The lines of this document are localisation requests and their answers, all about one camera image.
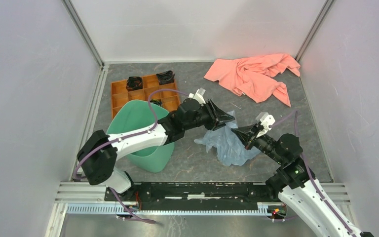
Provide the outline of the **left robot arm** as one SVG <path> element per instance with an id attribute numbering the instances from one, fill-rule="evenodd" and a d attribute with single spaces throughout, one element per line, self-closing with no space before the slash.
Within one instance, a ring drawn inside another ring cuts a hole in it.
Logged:
<path id="1" fill-rule="evenodd" d="M 199 102 L 188 98 L 150 126 L 119 134 L 95 131 L 77 154 L 78 166 L 89 185 L 104 184 L 114 189 L 123 201 L 130 201 L 135 196 L 135 187 L 126 172 L 116 168 L 120 158 L 142 149 L 173 143 L 193 128 L 203 126 L 207 130 L 217 130 L 234 119 L 212 100 Z"/>

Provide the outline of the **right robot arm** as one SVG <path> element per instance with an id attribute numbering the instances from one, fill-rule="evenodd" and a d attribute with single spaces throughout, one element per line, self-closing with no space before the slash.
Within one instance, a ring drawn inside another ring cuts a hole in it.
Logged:
<path id="1" fill-rule="evenodd" d="M 299 138 L 283 134 L 278 140 L 261 135 L 262 126 L 233 128 L 246 150 L 259 149 L 280 165 L 268 178 L 265 195 L 288 205 L 319 237 L 371 237 L 356 227 L 335 205 L 302 158 Z"/>

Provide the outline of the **translucent blue trash bag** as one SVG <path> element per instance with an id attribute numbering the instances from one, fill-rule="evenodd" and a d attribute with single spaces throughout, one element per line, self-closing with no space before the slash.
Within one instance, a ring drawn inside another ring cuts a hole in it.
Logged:
<path id="1" fill-rule="evenodd" d="M 224 127 L 217 130 L 208 130 L 202 138 L 197 138 L 194 142 L 204 145 L 206 152 L 216 148 L 217 158 L 221 164 L 242 166 L 258 156 L 261 151 L 257 148 L 246 150 L 239 138 L 232 132 L 233 128 L 238 128 L 237 120 L 227 122 Z"/>

